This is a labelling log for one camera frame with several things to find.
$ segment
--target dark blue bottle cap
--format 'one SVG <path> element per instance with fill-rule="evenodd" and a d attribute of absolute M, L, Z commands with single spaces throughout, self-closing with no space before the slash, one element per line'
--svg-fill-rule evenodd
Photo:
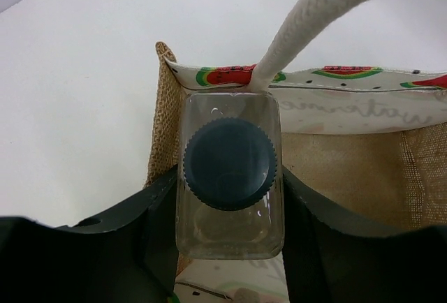
<path fill-rule="evenodd" d="M 198 199 L 215 209 L 239 210 L 252 206 L 270 190 L 277 157 L 259 127 L 243 119 L 221 118 L 193 135 L 183 168 Z"/>

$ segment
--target watermelon print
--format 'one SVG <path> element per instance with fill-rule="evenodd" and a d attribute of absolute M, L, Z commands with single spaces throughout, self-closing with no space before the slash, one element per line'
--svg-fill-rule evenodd
<path fill-rule="evenodd" d="M 180 303 L 179 298 L 176 296 L 176 294 L 173 294 L 172 297 L 168 297 L 167 303 Z"/>
<path fill-rule="evenodd" d="M 196 82 L 202 87 L 208 87 L 219 84 L 242 84 L 250 83 L 251 74 L 255 64 L 252 66 L 233 66 L 233 67 L 218 67 L 218 68 L 201 68 L 196 75 Z M 280 72 L 274 79 L 274 83 L 284 81 L 286 76 Z"/>
<path fill-rule="evenodd" d="M 273 79 L 273 83 L 278 83 L 281 81 L 285 81 L 286 80 L 286 76 L 284 75 L 284 73 L 282 71 L 280 71 L 279 73 L 277 73 L 277 75 L 274 77 Z"/>
<path fill-rule="evenodd" d="M 356 80 L 376 75 L 382 71 L 383 69 L 379 67 L 325 66 L 317 71 L 312 71 L 312 74 L 338 78 L 340 80 Z"/>
<path fill-rule="evenodd" d="M 437 89 L 447 89 L 447 75 L 432 78 L 431 80 L 405 82 L 401 83 L 400 86 L 404 88 L 434 87 Z"/>

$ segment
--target jute bag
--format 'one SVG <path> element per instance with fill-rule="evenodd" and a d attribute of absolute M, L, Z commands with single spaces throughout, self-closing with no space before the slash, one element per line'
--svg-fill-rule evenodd
<path fill-rule="evenodd" d="M 447 222 L 447 73 L 329 66 L 282 73 L 320 31 L 366 0 L 299 0 L 253 66 L 160 59 L 147 184 L 177 164 L 185 89 L 269 90 L 281 113 L 283 164 L 314 190 L 407 230 Z M 191 262 L 179 259 L 178 272 Z"/>

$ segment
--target clear plastic bottle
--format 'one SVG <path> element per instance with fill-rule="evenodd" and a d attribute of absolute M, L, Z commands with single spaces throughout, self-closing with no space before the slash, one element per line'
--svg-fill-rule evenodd
<path fill-rule="evenodd" d="M 196 259 L 275 257 L 284 243 L 281 168 L 272 95 L 190 94 L 180 124 L 179 251 Z"/>

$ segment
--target bag handle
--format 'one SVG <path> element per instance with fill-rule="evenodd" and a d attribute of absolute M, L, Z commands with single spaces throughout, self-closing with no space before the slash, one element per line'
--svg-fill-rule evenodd
<path fill-rule="evenodd" d="M 256 65 L 250 91 L 266 90 L 277 73 L 296 58 L 331 22 L 367 0 L 299 0 Z"/>

